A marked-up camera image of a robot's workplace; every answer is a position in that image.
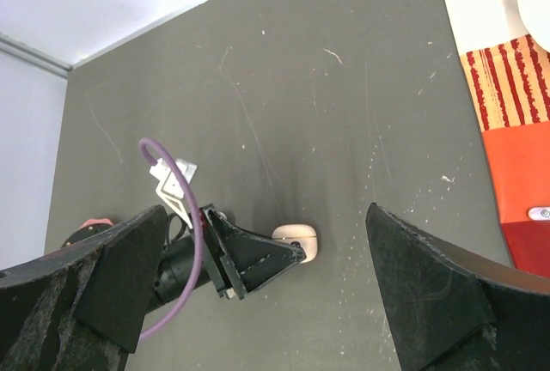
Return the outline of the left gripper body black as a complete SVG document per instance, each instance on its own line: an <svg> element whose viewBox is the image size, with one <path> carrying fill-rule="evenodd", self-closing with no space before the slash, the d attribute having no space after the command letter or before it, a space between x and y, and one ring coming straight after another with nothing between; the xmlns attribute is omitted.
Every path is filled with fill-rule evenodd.
<svg viewBox="0 0 550 371"><path fill-rule="evenodd" d="M235 256L241 229L213 204L200 208L200 221L204 242L203 268L220 298L241 298L241 279Z"/></svg>

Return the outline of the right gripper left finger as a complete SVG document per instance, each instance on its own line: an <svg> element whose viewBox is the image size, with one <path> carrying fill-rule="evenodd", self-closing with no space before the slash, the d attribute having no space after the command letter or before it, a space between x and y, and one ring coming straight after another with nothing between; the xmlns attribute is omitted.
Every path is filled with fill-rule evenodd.
<svg viewBox="0 0 550 371"><path fill-rule="evenodd" d="M168 229L156 205L1 272L3 370L123 370L134 353Z"/></svg>

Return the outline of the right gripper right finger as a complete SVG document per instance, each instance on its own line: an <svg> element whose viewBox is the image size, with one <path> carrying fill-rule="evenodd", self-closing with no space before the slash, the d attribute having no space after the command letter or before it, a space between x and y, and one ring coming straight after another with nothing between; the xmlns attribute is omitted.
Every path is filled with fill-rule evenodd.
<svg viewBox="0 0 550 371"><path fill-rule="evenodd" d="M373 203L366 232L403 370L547 370L549 281Z"/></svg>

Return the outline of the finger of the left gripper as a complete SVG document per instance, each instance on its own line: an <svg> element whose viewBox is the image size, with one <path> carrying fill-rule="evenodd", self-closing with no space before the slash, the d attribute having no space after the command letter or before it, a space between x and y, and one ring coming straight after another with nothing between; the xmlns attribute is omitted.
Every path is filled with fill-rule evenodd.
<svg viewBox="0 0 550 371"><path fill-rule="evenodd" d="M306 258L300 246L251 233L241 228L235 256L241 279L241 298L263 289L268 283Z"/></svg>

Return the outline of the pink earbud charging case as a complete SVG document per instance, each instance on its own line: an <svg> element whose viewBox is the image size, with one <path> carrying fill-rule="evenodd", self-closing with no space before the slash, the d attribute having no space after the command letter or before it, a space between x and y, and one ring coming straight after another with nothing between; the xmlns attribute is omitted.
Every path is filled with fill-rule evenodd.
<svg viewBox="0 0 550 371"><path fill-rule="evenodd" d="M302 264L313 261L318 253L318 240L315 229L306 224L287 224L272 232L272 239L293 246L300 246L306 255Z"/></svg>

